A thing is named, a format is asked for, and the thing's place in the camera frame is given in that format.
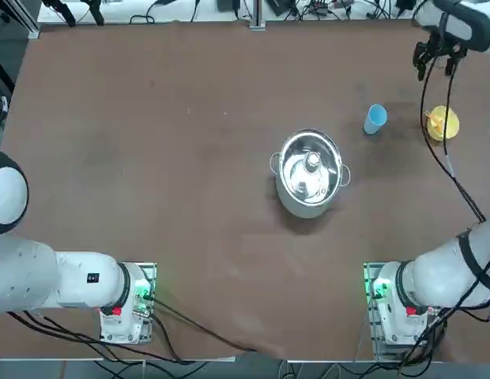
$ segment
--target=black cable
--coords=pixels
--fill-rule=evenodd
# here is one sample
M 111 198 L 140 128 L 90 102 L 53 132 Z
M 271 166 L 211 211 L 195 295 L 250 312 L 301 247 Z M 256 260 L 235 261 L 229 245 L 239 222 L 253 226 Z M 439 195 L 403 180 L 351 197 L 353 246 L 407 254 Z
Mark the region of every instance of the black cable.
M 390 15 L 387 16 L 386 10 L 383 7 L 381 7 L 379 4 L 377 4 L 376 2 L 370 2 L 368 0 L 359 0 L 359 1 L 360 2 L 367 2 L 368 4 L 372 4 L 375 7 L 375 10 L 380 9 L 381 13 L 379 14 L 379 17 L 381 14 L 383 14 L 384 18 L 390 18 Z
M 254 17 L 252 16 L 251 11 L 250 11 L 250 10 L 249 10 L 249 8 L 248 8 L 247 0 L 243 0 L 243 4 L 245 4 L 245 9 L 247 10 L 248 17 L 249 17 L 250 19 L 254 18 Z
M 432 74 L 433 68 L 435 67 L 436 60 L 438 57 L 435 57 L 431 63 L 431 65 L 428 68 L 428 71 L 426 72 L 426 78 L 424 80 L 424 86 L 422 89 L 422 94 L 420 96 L 420 128 L 422 130 L 423 136 L 424 136 L 424 141 L 426 145 L 428 146 L 429 152 L 432 154 L 433 158 L 437 162 L 437 164 L 440 166 L 440 168 L 443 170 L 443 172 L 452 180 L 452 182 L 456 185 L 458 188 L 459 192 L 461 193 L 463 199 L 465 199 L 466 204 L 472 209 L 473 214 L 477 217 L 479 222 L 484 222 L 486 220 L 484 214 L 482 214 L 481 210 L 478 208 L 477 204 L 475 201 L 472 199 L 472 197 L 466 192 L 466 190 L 463 188 L 461 183 L 447 170 L 445 165 L 440 161 L 438 156 L 435 154 L 435 151 L 433 150 L 433 147 L 431 146 L 431 143 L 429 142 L 429 136 L 428 136 L 428 128 L 424 123 L 424 98 L 426 96 L 426 90 L 428 88 L 428 82 L 429 78 Z
M 343 2 L 343 0 L 340 0 L 340 2 L 341 2 L 341 6 L 343 6 L 343 9 L 345 9 L 345 14 L 347 15 L 347 18 L 350 20 L 350 10 L 349 10 L 349 8 L 347 8 L 345 6 L 345 3 Z
M 419 6 L 417 8 L 415 8 L 415 10 L 413 11 L 412 19 L 411 19 L 412 25 L 414 25 L 414 21 L 416 20 L 416 16 L 419 13 L 420 8 L 422 8 L 424 6 L 424 4 L 426 4 L 427 2 L 428 2 L 428 0 L 422 0 L 422 3 L 419 4 Z
M 147 24 L 155 24 L 156 23 L 156 19 L 153 18 L 152 16 L 150 16 L 149 13 L 150 13 L 150 11 L 152 10 L 152 8 L 154 6 L 160 5 L 160 3 L 161 3 L 161 1 L 155 1 L 155 2 L 153 2 L 149 6 L 149 8 L 147 9 L 147 13 L 145 13 L 145 14 L 134 14 L 133 16 L 131 16 L 131 18 L 129 19 L 129 25 L 133 24 L 133 20 L 135 18 L 144 18 Z
M 335 16 L 338 20 L 343 21 L 335 12 L 333 12 L 331 9 L 328 9 L 328 13 L 331 13 L 333 16 Z
M 462 309 L 461 310 L 463 313 L 466 313 L 467 315 L 469 315 L 471 318 L 479 321 L 479 322 L 489 322 L 489 319 L 488 318 L 481 318 L 481 317 L 478 317 L 477 315 L 471 313 L 470 311 L 468 310 L 465 310 L 465 309 Z
M 81 338 L 78 333 L 73 333 L 71 332 L 70 330 L 62 327 L 61 325 L 59 325 L 58 323 L 56 323 L 55 321 L 53 321 L 52 319 L 50 319 L 49 317 L 46 317 L 46 320 L 51 322 L 53 325 L 55 325 L 56 328 L 54 327 L 51 327 L 50 325 L 46 325 L 44 324 L 43 322 L 41 321 L 38 321 L 36 320 L 29 312 L 27 311 L 24 311 L 24 314 L 28 317 L 29 320 L 31 320 L 34 324 L 36 325 L 39 325 L 41 327 L 44 327 L 44 328 L 47 328 L 47 329 L 50 329 L 50 330 L 55 330 L 55 331 L 60 331 L 60 332 L 65 332 L 65 333 L 69 333 L 70 335 L 78 338 L 79 340 L 81 340 L 82 342 L 85 343 L 85 341 L 83 340 L 83 338 Z M 90 347 L 91 349 L 93 349 L 98 355 L 100 355 L 101 357 L 103 357 L 106 361 L 109 361 L 109 362 L 122 362 L 124 363 L 125 365 L 129 365 L 129 363 L 127 362 L 124 362 L 122 361 L 121 359 L 119 359 L 109 348 L 107 348 L 107 350 L 111 353 L 111 355 L 113 355 L 117 360 L 112 360 L 112 359 L 109 359 L 109 357 L 107 357 L 106 355 L 104 355 L 103 353 L 101 353 L 101 351 L 99 351 L 98 349 L 96 349 L 92 344 L 90 343 L 85 343 L 88 347 Z M 100 368 L 102 368 L 103 370 L 109 372 L 109 373 L 112 373 L 113 374 L 113 377 L 118 377 L 119 379 L 124 379 L 123 377 L 120 376 L 120 373 L 116 373 L 110 369 L 108 369 L 107 367 L 101 365 L 98 361 L 94 361 L 95 364 L 97 364 Z
M 129 366 L 136 366 L 138 364 L 138 362 L 133 362 L 133 363 L 129 363 L 129 362 L 126 362 L 126 361 L 123 361 L 122 359 L 120 359 L 119 357 L 117 357 L 117 355 L 115 355 L 113 353 L 113 351 L 111 351 L 107 346 L 108 345 L 113 345 L 115 347 L 118 347 L 118 348 L 121 348 L 122 345 L 115 345 L 113 343 L 105 343 L 103 341 L 98 341 L 98 340 L 95 340 L 93 339 L 92 337 L 90 336 L 87 336 L 85 334 L 82 334 L 82 333 L 76 333 L 76 332 L 71 332 L 69 329 L 67 328 L 64 328 L 63 326 L 61 326 L 60 324 L 58 324 L 57 322 L 53 321 L 52 319 L 50 319 L 49 317 L 44 317 L 47 321 L 51 322 L 53 325 L 55 325 L 57 328 L 52 328 L 50 325 L 46 325 L 40 321 L 37 321 L 29 312 L 24 312 L 28 318 L 34 322 L 35 324 L 39 325 L 39 326 L 42 326 L 43 328 L 46 328 L 46 329 L 49 329 L 49 330 L 54 330 L 54 331 L 57 331 L 57 332 L 61 332 L 61 333 L 65 333 L 65 334 L 70 334 L 72 336 L 75 336 L 75 338 L 77 338 L 78 342 L 81 342 L 81 343 L 84 343 L 85 345 L 91 347 L 97 354 L 99 354 L 101 357 L 103 357 L 105 360 L 109 361 L 109 362 L 118 362 L 118 363 L 122 363 L 123 365 L 126 365 L 128 368 Z M 24 319 L 22 319 L 20 316 L 16 315 L 15 313 L 12 313 L 12 312 L 8 312 L 8 314 L 10 316 L 14 315 L 16 317 L 13 317 L 15 318 L 16 320 L 20 321 L 22 324 L 26 325 L 28 324 L 28 322 Z M 48 334 L 49 336 L 51 335 L 51 333 L 47 332 L 47 331 L 44 331 L 43 329 L 41 330 L 36 330 L 37 332 L 41 332 L 42 334 Z M 57 338 L 61 339 L 61 340 L 66 340 L 66 338 L 61 338 L 63 336 L 59 336 Z M 92 343 L 97 343 L 99 344 L 100 346 L 103 346 L 105 349 L 107 349 L 107 351 L 115 358 L 115 360 L 113 359 L 110 359 L 109 357 L 107 357 L 106 355 L 104 355 L 103 353 L 101 353 L 99 350 L 97 350 L 94 346 L 92 346 Z M 141 353 L 141 354 L 145 354 L 145 352 L 143 351 L 137 351 L 138 353 Z M 163 360 L 167 361 L 167 362 L 172 362 L 171 360 L 169 359 L 166 359 L 166 358 L 163 358 Z M 120 372 L 118 373 L 114 373 L 113 371 L 105 368 L 104 366 L 100 365 L 98 362 L 96 363 L 98 366 L 100 366 L 101 368 L 103 368 L 104 370 L 108 371 L 109 373 L 113 373 L 114 374 L 114 377 L 119 377 L 119 378 L 122 378 L 120 377 L 120 374 L 124 371 L 124 370 L 121 370 Z M 147 366 L 152 366 L 152 367 L 155 367 L 156 369 L 158 369 L 159 371 L 163 372 L 164 374 L 166 374 L 168 377 L 170 377 L 170 379 L 176 379 L 175 376 L 168 370 L 166 370 L 164 367 L 161 367 L 161 366 L 158 366 L 156 365 L 155 363 L 151 363 L 151 362 L 146 362 L 145 363 Z
M 160 330 L 162 331 L 162 333 L 164 335 L 164 339 L 166 340 L 166 344 L 168 345 L 169 352 L 170 352 L 171 356 L 173 357 L 173 359 L 176 360 L 178 363 L 183 363 L 183 359 L 181 359 L 175 353 L 175 349 L 173 348 L 172 342 L 169 339 L 168 331 L 166 330 L 166 327 L 164 326 L 163 321 L 153 313 L 150 314 L 150 317 L 156 322 L 156 324 L 159 326 Z
M 401 373 L 401 375 L 404 377 L 420 377 L 426 371 L 428 371 L 429 367 L 432 365 L 432 361 L 433 361 L 433 354 L 430 354 L 428 358 L 428 364 L 419 373 L 415 373 L 415 374 Z
M 123 377 L 120 376 L 120 374 L 117 374 L 115 371 L 112 371 L 108 369 L 107 367 L 103 366 L 101 363 L 98 361 L 94 361 L 95 364 L 97 364 L 99 367 L 101 367 L 103 370 L 107 371 L 108 373 L 111 373 L 113 377 L 117 377 L 118 379 L 124 379 Z
M 184 314 L 180 313 L 178 310 L 175 310 L 175 309 L 171 308 L 168 304 L 166 304 L 165 302 L 162 302 L 161 300 L 158 300 L 156 298 L 152 298 L 150 296 L 144 296 L 143 298 L 145 300 L 154 301 L 155 303 L 159 304 L 160 306 L 163 306 L 164 308 L 166 308 L 167 310 L 169 310 L 170 312 L 172 312 L 176 316 L 178 316 L 178 317 L 182 318 L 183 320 L 187 321 L 189 324 L 192 324 L 196 328 L 201 329 L 203 332 L 206 332 L 207 334 L 210 334 L 213 338 L 215 338 L 215 339 L 217 339 L 217 340 L 219 340 L 219 341 L 221 341 L 223 343 L 226 343 L 227 345 L 229 345 L 231 347 L 234 347 L 237 350 L 241 350 L 241 351 L 257 351 L 255 349 L 250 348 L 250 347 L 240 346 L 239 344 L 234 343 L 234 342 L 232 342 L 232 341 L 224 338 L 223 336 L 219 336 L 215 332 L 213 332 L 213 331 L 209 330 L 208 328 L 206 328 L 206 327 L 198 324 L 196 321 L 191 320 L 189 317 L 187 317 Z
M 140 354 L 140 355 L 145 355 L 145 356 L 149 356 L 149 357 L 152 357 L 152 358 L 156 358 L 156 359 L 159 359 L 161 361 L 170 362 L 170 363 L 176 363 L 172 359 L 168 359 L 168 358 L 162 357 L 160 355 L 156 355 L 156 354 L 150 353 L 148 351 L 141 351 L 141 350 L 138 350 L 138 349 L 133 349 L 132 347 L 128 347 L 126 345 L 118 345 L 116 343 L 98 341 L 98 340 L 93 339 L 92 337 L 82 335 L 81 333 L 78 333 L 78 335 L 81 335 L 82 338 L 86 339 L 85 342 L 80 341 L 80 340 L 75 339 L 75 338 L 69 338 L 68 336 L 60 335 L 60 334 L 57 334 L 57 333 L 49 332 L 47 330 L 43 330 L 41 328 L 38 328 L 35 325 L 30 324 L 29 322 L 27 322 L 26 320 L 24 320 L 22 317 L 16 315 L 13 312 L 8 312 L 8 314 L 11 317 L 13 317 L 15 320 L 17 320 L 18 322 L 20 322 L 21 324 L 23 324 L 24 326 L 26 326 L 27 328 L 30 328 L 31 330 L 34 330 L 35 332 L 40 332 L 40 333 L 42 333 L 44 335 L 47 335 L 47 336 L 52 336 L 54 338 L 58 338 L 60 340 L 65 340 L 65 341 L 68 341 L 68 342 L 75 342 L 75 343 L 94 343 L 94 344 L 99 344 L 101 346 L 111 346 L 111 347 L 116 347 L 118 349 L 127 350 L 127 351 L 130 351 L 132 353 L 136 353 L 136 354 Z
M 208 365 L 209 362 L 205 362 L 203 363 L 202 365 L 196 367 L 194 370 L 192 371 L 189 371 L 188 373 L 185 373 L 184 375 L 182 375 L 181 377 L 177 377 L 177 379 L 185 379 L 186 377 L 189 377 L 190 375 L 194 374 L 194 373 L 197 373 L 199 370 L 201 370 L 203 367 L 205 367 L 206 365 Z
M 447 105 L 445 108 L 445 123 L 443 124 L 443 153 L 445 157 L 449 154 L 447 152 L 447 122 L 449 120 L 449 105 L 450 105 L 450 92 L 452 91 L 452 82 L 454 81 L 454 75 L 456 74 L 456 69 L 458 68 L 459 60 L 456 59 L 454 63 L 454 68 L 452 69 L 452 73 L 450 74 L 449 79 L 449 88 L 447 89 Z
M 111 379 L 115 379 L 116 377 L 119 377 L 121 373 L 124 373 L 126 370 L 130 369 L 131 367 L 139 366 L 142 364 L 143 364 L 143 362 L 132 362 L 128 366 L 121 369 L 118 373 L 114 373 L 114 375 L 113 375 L 113 377 L 111 377 Z
M 85 14 L 84 14 L 82 17 L 80 17 L 80 20 L 78 20 L 78 21 L 77 21 L 77 24 L 78 24 L 80 21 L 82 21 L 82 20 L 85 18 L 85 16 L 87 16 L 87 15 L 89 14 L 89 12 L 90 12 L 90 7 L 89 7 L 89 9 L 87 9 L 87 12 L 85 12 Z
M 61 340 L 68 340 L 67 338 L 64 338 L 64 336 L 55 335 L 55 333 L 51 333 L 51 332 L 48 332 L 47 330 L 39 329 L 39 328 L 37 328 L 37 327 L 35 327 L 33 325 L 30 325 L 26 320 L 24 320 L 22 317 L 18 316 L 17 314 L 15 314 L 13 312 L 8 312 L 8 314 L 10 316 L 12 316 L 13 318 L 15 318 L 17 321 L 19 321 L 20 323 L 28 326 L 28 328 L 31 328 L 33 330 L 36 330 L 37 332 L 41 332 L 42 334 L 46 334 L 46 335 L 49 335 L 49 336 L 56 336 L 56 338 L 59 338 Z M 45 320 L 47 320 L 48 322 L 51 322 L 55 326 L 55 328 L 54 327 L 51 327 L 50 325 L 46 325 L 46 324 L 44 324 L 41 321 L 36 320 L 29 312 L 25 312 L 24 311 L 24 314 L 34 324 L 39 325 L 42 328 L 45 328 L 45 329 L 48 329 L 48 330 L 52 330 L 52 331 L 56 331 L 56 332 L 65 333 L 65 334 L 70 334 L 70 335 L 74 336 L 77 339 L 77 341 L 75 341 L 75 342 L 84 343 L 85 345 L 91 347 L 98 355 L 100 355 L 105 360 L 107 360 L 109 362 L 118 362 L 118 363 L 122 363 L 122 364 L 126 365 L 126 367 L 124 367 L 118 373 L 115 373 L 112 370 L 108 369 L 107 367 L 105 367 L 105 366 L 99 364 L 98 362 L 94 361 L 95 364 L 97 364 L 103 370 L 106 370 L 107 372 L 112 373 L 113 374 L 113 378 L 118 377 L 119 379 L 123 379 L 123 377 L 120 376 L 121 373 L 123 373 L 124 371 L 126 371 L 127 369 L 129 369 L 131 366 L 137 366 L 137 365 L 141 365 L 142 364 L 142 362 L 126 362 L 126 361 L 123 361 L 122 359 L 120 359 L 119 357 L 117 357 L 117 355 L 115 355 L 115 353 L 113 353 L 113 351 L 111 351 L 111 349 L 108 348 L 109 345 L 112 345 L 112 346 L 115 346 L 115 347 L 118 347 L 118 348 L 122 348 L 123 347 L 122 345 L 115 345 L 113 343 L 105 343 L 103 341 L 95 340 L 92 337 L 87 336 L 87 335 L 82 334 L 82 333 L 71 332 L 69 329 L 64 328 L 63 326 L 61 326 L 57 322 L 53 321 L 49 317 L 43 316 L 43 318 Z M 97 350 L 92 345 L 93 343 L 97 343 L 100 346 L 103 346 L 105 349 L 107 349 L 107 351 L 115 358 L 115 360 L 110 359 L 109 357 L 107 357 L 106 355 L 104 355 L 101 351 Z M 145 353 L 144 351 L 135 351 L 134 349 L 130 349 L 130 348 L 127 348 L 126 350 L 130 350 L 132 352 L 137 352 L 138 354 L 150 355 L 150 354 Z M 159 357 L 159 358 L 163 359 L 166 362 L 173 362 L 173 361 L 171 361 L 169 359 L 166 359 L 166 358 L 163 358 L 163 357 Z M 199 370 L 201 370 L 204 366 L 206 366 L 208 364 L 208 362 L 203 363 L 202 365 L 200 365 L 196 369 L 190 371 L 189 373 L 186 373 L 186 374 L 182 375 L 180 378 L 176 378 L 170 371 L 166 370 L 164 367 L 161 367 L 161 366 L 156 365 L 155 363 L 145 362 L 145 364 L 147 366 L 155 367 L 156 369 L 158 369 L 159 371 L 163 372 L 168 377 L 170 377 L 170 379 L 183 379 L 183 378 L 189 377 L 193 373 L 196 373 Z
M 113 351 L 111 351 L 108 347 L 106 347 L 107 351 L 111 354 L 111 356 L 113 358 L 115 358 L 115 361 L 113 359 L 110 359 L 109 357 L 107 357 L 106 355 L 104 355 L 101 351 L 99 351 L 98 349 L 96 349 L 91 343 L 87 342 L 84 340 L 84 338 L 87 338 L 86 335 L 81 335 L 80 333 L 74 333 L 74 332 L 71 332 L 70 330 L 62 327 L 60 324 L 58 324 L 57 322 L 53 321 L 52 319 L 50 319 L 49 317 L 44 317 L 45 320 L 47 320 L 48 322 L 52 323 L 54 327 L 51 327 L 50 325 L 46 325 L 44 324 L 43 322 L 41 321 L 38 321 L 36 320 L 29 312 L 27 311 L 24 311 L 24 314 L 27 316 L 27 318 L 33 322 L 34 324 L 40 326 L 41 328 L 45 328 L 45 329 L 48 329 L 48 330 L 52 330 L 52 331 L 55 331 L 55 332 L 62 332 L 64 334 L 70 334 L 72 335 L 73 337 L 79 339 L 80 341 L 82 341 L 84 344 L 86 344 L 87 346 L 89 346 L 91 349 L 93 349 L 98 355 L 100 355 L 102 358 L 104 358 L 105 360 L 109 361 L 109 362 L 121 362 L 123 364 L 128 364 L 127 362 L 123 361 L 122 359 L 120 359 L 119 357 L 117 357 L 117 355 L 115 355 L 115 353 Z
M 194 22 L 194 18 L 196 17 L 196 11 L 198 10 L 200 0 L 194 1 L 194 12 L 192 13 L 192 17 L 190 18 L 190 22 Z

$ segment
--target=white robotic arm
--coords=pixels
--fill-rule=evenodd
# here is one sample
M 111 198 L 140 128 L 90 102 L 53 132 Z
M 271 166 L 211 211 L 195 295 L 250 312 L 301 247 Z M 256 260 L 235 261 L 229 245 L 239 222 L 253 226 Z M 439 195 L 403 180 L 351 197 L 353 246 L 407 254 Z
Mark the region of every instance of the white robotic arm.
M 446 14 L 447 38 L 464 49 L 490 53 L 490 1 L 428 0 L 419 7 L 416 21 L 424 29 L 438 32 Z
M 43 243 L 0 235 L 0 312 L 99 308 L 109 343 L 151 340 L 155 265 L 119 263 L 94 252 L 55 252 Z

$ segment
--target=brown table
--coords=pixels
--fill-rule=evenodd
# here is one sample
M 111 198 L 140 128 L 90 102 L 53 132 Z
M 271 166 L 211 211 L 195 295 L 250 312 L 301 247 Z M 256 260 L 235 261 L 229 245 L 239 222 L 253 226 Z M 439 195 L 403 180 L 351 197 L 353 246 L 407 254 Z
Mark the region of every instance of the brown table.
M 156 261 L 159 296 L 267 354 L 351 360 L 363 262 L 414 258 L 474 223 L 421 138 L 412 52 L 427 38 L 393 21 L 46 31 L 28 45 L 4 143 L 31 186 L 16 233 Z M 445 102 L 447 82 L 437 69 L 428 107 Z M 372 103 L 390 121 L 365 137 Z M 452 104 L 453 165 L 490 215 L 490 56 L 461 64 Z M 310 126 L 336 141 L 352 182 L 302 221 L 279 205 L 268 161 Z M 51 314 L 98 335 L 95 311 Z M 183 357 L 236 353 L 165 319 Z M 168 355 L 160 337 L 145 348 Z M 0 357 L 93 356 L 0 315 Z M 490 325 L 455 316 L 440 358 L 490 362 Z

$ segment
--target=plastic cup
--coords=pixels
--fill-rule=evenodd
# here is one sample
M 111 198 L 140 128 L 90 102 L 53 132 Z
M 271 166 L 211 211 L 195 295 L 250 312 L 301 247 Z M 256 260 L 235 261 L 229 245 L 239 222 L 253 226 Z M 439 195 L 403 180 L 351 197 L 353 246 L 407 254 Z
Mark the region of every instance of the plastic cup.
M 364 120 L 364 131 L 366 134 L 375 134 L 387 122 L 387 111 L 380 104 L 373 104 L 368 109 L 366 120 Z

